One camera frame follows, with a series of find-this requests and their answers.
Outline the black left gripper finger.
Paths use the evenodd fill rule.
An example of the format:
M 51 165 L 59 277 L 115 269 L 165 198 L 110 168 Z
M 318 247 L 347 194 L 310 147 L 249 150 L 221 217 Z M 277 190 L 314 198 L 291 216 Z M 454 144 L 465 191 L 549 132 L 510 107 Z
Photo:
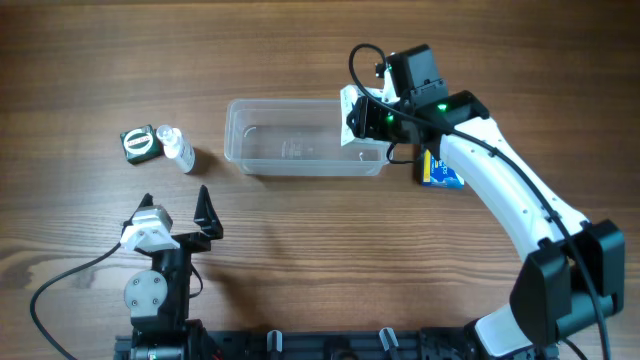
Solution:
M 199 189 L 194 223 L 206 236 L 222 236 L 223 226 L 215 212 L 208 188 L 202 185 Z
M 148 206 L 152 206 L 153 205 L 153 196 L 150 193 L 146 193 L 140 204 L 138 205 L 138 207 L 136 208 L 136 210 L 134 210 L 134 214 L 137 211 L 137 209 L 142 208 L 142 207 L 148 207 Z M 131 215 L 131 217 L 129 218 L 129 220 L 125 221 L 123 224 L 132 224 L 132 219 L 133 219 L 134 215 Z

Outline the white medicine packet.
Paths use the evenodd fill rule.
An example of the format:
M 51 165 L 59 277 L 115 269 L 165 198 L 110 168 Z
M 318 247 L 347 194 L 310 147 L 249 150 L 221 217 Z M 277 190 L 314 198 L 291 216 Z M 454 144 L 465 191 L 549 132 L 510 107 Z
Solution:
M 375 145 L 389 145 L 388 141 L 374 140 L 370 138 L 356 138 L 351 128 L 347 125 L 347 116 L 354 110 L 356 101 L 361 96 L 360 90 L 355 85 L 347 85 L 340 91 L 340 105 L 341 105 L 341 136 L 340 145 L 342 147 L 357 143 L 357 144 L 375 144 Z

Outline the blue VapoDrops box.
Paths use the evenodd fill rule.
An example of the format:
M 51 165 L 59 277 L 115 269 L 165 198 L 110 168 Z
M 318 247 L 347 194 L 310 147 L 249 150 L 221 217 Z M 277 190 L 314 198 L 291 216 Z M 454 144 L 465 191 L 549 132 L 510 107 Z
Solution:
M 418 182 L 422 186 L 438 188 L 463 188 L 465 181 L 442 160 L 437 160 L 429 150 L 424 151 L 423 160 L 418 167 Z

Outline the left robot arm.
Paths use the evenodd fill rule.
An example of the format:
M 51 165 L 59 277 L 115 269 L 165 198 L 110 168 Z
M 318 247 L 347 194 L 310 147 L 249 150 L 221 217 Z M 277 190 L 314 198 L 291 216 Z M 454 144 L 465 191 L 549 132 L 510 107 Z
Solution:
M 118 337 L 116 359 L 222 359 L 223 352 L 203 323 L 189 318 L 190 279 L 199 273 L 192 255 L 211 250 L 224 236 L 206 186 L 199 189 L 195 232 L 173 235 L 167 210 L 145 195 L 123 225 L 119 244 L 151 259 L 151 267 L 133 275 L 124 289 L 124 302 L 133 327 Z

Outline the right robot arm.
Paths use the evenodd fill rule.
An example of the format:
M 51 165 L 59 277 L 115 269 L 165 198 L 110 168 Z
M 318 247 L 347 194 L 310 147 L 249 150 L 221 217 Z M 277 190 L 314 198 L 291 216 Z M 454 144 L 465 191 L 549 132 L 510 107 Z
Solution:
M 613 222 L 592 223 L 559 198 L 469 91 L 389 100 L 351 85 L 340 105 L 343 142 L 425 147 L 471 186 L 523 262 L 508 302 L 458 330 L 449 348 L 469 359 L 542 357 L 595 325 L 611 358 L 606 320 L 623 308 L 625 245 Z

